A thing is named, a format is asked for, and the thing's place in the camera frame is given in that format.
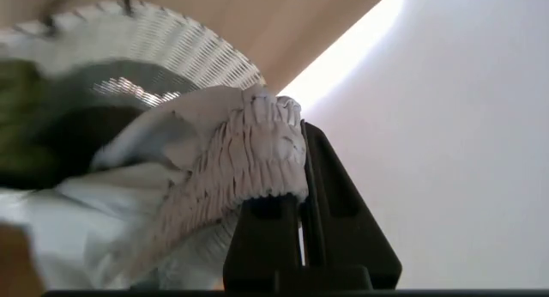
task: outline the wooden floor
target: wooden floor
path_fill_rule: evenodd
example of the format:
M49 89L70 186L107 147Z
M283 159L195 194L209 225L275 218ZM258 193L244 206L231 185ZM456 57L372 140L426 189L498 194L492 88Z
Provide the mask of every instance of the wooden floor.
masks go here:
M0 27L49 0L0 0ZM60 10L101 0L69 0ZM278 92L380 0L142 0L188 15L248 56Z

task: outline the white wall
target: white wall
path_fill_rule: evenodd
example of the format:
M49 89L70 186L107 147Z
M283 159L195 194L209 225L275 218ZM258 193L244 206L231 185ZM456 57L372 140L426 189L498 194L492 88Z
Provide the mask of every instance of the white wall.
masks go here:
M400 288L549 288L549 0L404 0L305 117L399 255Z

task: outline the bright light strip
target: bright light strip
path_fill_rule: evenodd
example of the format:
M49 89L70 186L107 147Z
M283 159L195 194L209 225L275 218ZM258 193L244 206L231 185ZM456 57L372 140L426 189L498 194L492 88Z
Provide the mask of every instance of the bright light strip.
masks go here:
M389 31L404 0L382 0L350 27L278 95L294 98L302 112L332 91Z

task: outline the basket handle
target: basket handle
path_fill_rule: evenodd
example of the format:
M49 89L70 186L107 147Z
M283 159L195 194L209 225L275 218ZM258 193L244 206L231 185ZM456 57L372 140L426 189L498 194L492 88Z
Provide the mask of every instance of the basket handle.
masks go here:
M51 0L46 6L45 9L42 11L42 14L40 17L43 17L40 19L42 23L48 28L46 32L47 37L54 37L58 35L59 29L57 28L57 25L55 21L53 20L53 12L63 3L67 2L67 0ZM128 16L133 15L133 10L131 8L131 0L123 0L124 4L124 12Z

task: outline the brown floor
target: brown floor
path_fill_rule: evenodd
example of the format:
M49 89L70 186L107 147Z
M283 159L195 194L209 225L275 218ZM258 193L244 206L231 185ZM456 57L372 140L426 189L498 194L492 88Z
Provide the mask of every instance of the brown floor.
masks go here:
M0 0L0 27L36 19L49 0ZM101 0L69 0L61 9ZM228 40L273 92L380 0L142 0L188 15Z

